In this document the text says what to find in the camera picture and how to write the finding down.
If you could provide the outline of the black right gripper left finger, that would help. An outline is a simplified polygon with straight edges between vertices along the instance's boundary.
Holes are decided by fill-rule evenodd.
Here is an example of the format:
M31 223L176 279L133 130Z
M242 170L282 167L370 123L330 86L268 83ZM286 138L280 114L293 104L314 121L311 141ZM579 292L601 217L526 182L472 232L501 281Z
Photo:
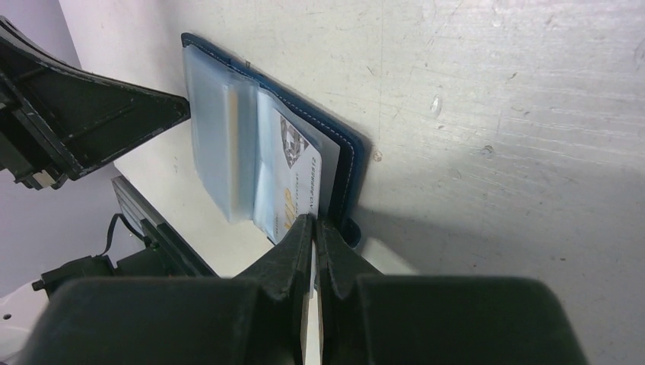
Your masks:
M20 364L302 364L313 218L233 278L84 278L50 300Z

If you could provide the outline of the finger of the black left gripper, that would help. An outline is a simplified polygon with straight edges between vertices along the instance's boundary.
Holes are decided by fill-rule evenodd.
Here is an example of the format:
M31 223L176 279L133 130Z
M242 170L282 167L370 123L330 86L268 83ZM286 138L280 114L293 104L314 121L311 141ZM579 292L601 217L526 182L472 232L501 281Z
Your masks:
M1 20L1 167L58 189L190 117L185 97L96 75Z

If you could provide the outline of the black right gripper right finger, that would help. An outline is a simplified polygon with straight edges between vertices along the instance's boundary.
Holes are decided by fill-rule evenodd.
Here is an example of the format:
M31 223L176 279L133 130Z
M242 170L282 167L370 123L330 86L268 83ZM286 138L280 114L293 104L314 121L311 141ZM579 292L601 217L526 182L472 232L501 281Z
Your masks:
M324 364L585 364L554 293L529 278L385 275L316 227Z

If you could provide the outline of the white credit card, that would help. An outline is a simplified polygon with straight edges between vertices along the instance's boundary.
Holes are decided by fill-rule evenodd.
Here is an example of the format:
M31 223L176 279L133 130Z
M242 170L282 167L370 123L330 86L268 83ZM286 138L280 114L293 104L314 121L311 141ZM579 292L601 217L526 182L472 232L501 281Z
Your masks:
M319 213L322 140L275 95L257 94L257 183L253 221L275 244L302 214Z

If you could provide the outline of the navy blue card holder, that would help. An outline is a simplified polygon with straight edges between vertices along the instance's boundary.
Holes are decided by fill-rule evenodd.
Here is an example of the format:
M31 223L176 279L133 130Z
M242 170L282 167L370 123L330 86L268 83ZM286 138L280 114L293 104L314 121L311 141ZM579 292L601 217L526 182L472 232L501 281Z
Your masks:
M358 133L206 39L181 41L195 168L225 219L277 243L299 215L326 217L355 247L366 160Z

